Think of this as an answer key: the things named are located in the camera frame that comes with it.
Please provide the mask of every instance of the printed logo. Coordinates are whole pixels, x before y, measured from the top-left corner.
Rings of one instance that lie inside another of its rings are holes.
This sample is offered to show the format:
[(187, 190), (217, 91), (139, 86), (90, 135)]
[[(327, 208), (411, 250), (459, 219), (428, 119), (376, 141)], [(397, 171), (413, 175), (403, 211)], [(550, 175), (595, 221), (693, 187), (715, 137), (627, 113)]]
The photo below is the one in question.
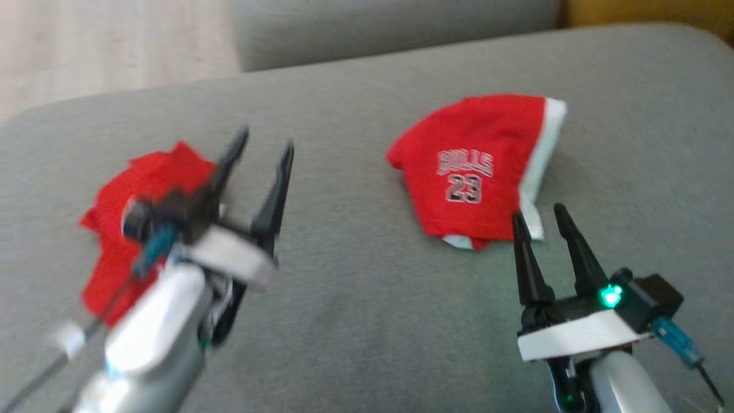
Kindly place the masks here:
[(466, 149), (451, 149), (438, 153), (437, 175), (447, 173), (448, 183), (446, 200), (449, 202), (468, 202), (478, 204), (482, 202), (482, 177), (476, 173), (465, 175), (456, 172), (479, 172), (484, 176), (492, 177), (492, 155), (487, 152)]
[(492, 155), (474, 149), (451, 149), (438, 153), (438, 175), (470, 170), (491, 177)]

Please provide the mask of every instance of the cable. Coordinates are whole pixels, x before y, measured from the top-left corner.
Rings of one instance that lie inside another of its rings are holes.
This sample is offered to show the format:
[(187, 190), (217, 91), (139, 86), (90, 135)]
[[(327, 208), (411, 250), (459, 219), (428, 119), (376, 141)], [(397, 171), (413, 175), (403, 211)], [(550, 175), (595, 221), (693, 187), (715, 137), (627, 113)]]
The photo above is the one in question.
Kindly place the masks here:
[(713, 393), (713, 396), (716, 398), (716, 400), (719, 402), (720, 407), (724, 407), (724, 398), (722, 397), (722, 394), (719, 392), (719, 389), (716, 388), (716, 385), (711, 381), (711, 377), (708, 376), (708, 373), (706, 373), (706, 369), (703, 368), (703, 364), (699, 364), (696, 366), (696, 369), (699, 373), (701, 373), (701, 377), (703, 378), (703, 381), (706, 383), (706, 386), (711, 390), (711, 393)]
[[(90, 324), (84, 329), (84, 339), (85, 341), (89, 341), (92, 336), (97, 334), (99, 329), (104, 325), (104, 319), (107, 318), (111, 313), (112, 310), (115, 309), (117, 302), (123, 297), (123, 295), (127, 292), (128, 288), (130, 288), (135, 282), (137, 282), (138, 278), (135, 276), (129, 277), (123, 285), (120, 286), (120, 288), (117, 289), (115, 294), (110, 298), (109, 301), (107, 301), (107, 305), (102, 309), (102, 312), (100, 312), (99, 316), (95, 317), (94, 320), (90, 322)], [(51, 380), (56, 374), (61, 371), (64, 366), (69, 362), (69, 356), (64, 353), (63, 355), (57, 357), (53, 363), (51, 363), (47, 368), (43, 369), (38, 375), (36, 375), (33, 380), (31, 380), (21, 391), (15, 394), (10, 399), (10, 402), (3, 406), (2, 411), (0, 413), (11, 413), (13, 410), (17, 409), (18, 406), (20, 406), (27, 398), (29, 398), (33, 393), (38, 391), (44, 384), (46, 384), (47, 381)]]

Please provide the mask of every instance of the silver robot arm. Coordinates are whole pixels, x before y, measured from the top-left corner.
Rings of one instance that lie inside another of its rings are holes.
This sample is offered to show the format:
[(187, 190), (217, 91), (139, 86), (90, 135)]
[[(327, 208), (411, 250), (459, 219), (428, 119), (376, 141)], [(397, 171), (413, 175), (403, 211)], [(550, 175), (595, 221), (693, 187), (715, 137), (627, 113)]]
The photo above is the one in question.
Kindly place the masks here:
[(217, 225), (194, 245), (176, 245), (159, 278), (107, 337), (105, 369), (72, 412), (178, 411), (204, 367), (206, 326), (227, 300), (215, 285), (239, 281), (264, 291), (275, 273), (265, 251)]
[(670, 413), (632, 344), (657, 337), (692, 370), (719, 402), (693, 341), (673, 322), (683, 296), (658, 274), (633, 277), (622, 268), (607, 277), (565, 206), (553, 208), (573, 263), (576, 294), (556, 299), (540, 272), (521, 212), (513, 216), (520, 303), (517, 344), (523, 360), (548, 363), (553, 398), (562, 413)]

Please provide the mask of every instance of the gray couch cushion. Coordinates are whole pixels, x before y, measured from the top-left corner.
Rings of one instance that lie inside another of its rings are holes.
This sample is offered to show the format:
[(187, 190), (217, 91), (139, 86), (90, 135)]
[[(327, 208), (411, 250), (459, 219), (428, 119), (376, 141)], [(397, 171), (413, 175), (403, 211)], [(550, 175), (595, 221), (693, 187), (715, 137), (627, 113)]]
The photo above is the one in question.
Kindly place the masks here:
[(537, 32), (558, 0), (231, 0), (246, 71)]
[[(552, 204), (563, 201), (611, 272), (660, 272), (677, 319), (734, 398), (734, 53), (676, 25), (616, 26), (466, 43), (232, 79), (83, 98), (2, 130), (0, 400), (53, 353), (43, 334), (79, 314), (97, 257), (76, 223), (127, 159), (189, 141), (215, 157), (252, 141), (229, 211), (263, 200), (286, 140), (296, 160), (283, 274), (249, 295), (185, 412), (549, 412), (543, 364), (523, 364), (512, 247), (460, 251), (426, 237), (385, 150), (467, 95), (530, 93), (569, 115), (537, 205), (538, 260), (573, 291)], [(676, 412), (712, 398), (657, 342), (637, 354)], [(53, 411), (101, 361), (100, 340), (24, 409)]]

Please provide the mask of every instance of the red cloth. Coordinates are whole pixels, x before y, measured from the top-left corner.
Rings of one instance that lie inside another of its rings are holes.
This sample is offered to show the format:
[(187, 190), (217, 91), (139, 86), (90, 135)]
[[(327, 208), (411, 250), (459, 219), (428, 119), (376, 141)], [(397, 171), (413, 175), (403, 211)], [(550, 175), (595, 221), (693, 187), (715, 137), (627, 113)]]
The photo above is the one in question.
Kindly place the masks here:
[[(170, 153), (159, 151), (132, 159), (127, 170), (102, 187), (95, 205), (80, 222), (97, 232), (102, 250), (81, 295), (92, 313), (100, 315), (130, 276), (132, 262), (140, 252), (140, 245), (122, 234), (123, 211), (128, 201), (137, 197), (161, 198), (175, 187), (192, 193), (206, 182), (213, 169), (214, 163), (200, 157), (187, 144), (178, 142)], [(135, 284), (128, 290), (105, 323), (114, 325), (135, 304), (155, 281), (155, 272), (152, 271), (145, 283)]]
[[(521, 209), (521, 197), (534, 210), (539, 178), (564, 114), (563, 102), (542, 96), (466, 98), (414, 125), (386, 157), (403, 171), (427, 234), (455, 246), (450, 238), (466, 238), (461, 248), (480, 249), (490, 240), (512, 239), (512, 213)], [(541, 140), (549, 144), (531, 156)], [(528, 178), (532, 182), (522, 184)], [(528, 194), (521, 193), (521, 184), (529, 187)], [(530, 218), (528, 226), (533, 226)]]

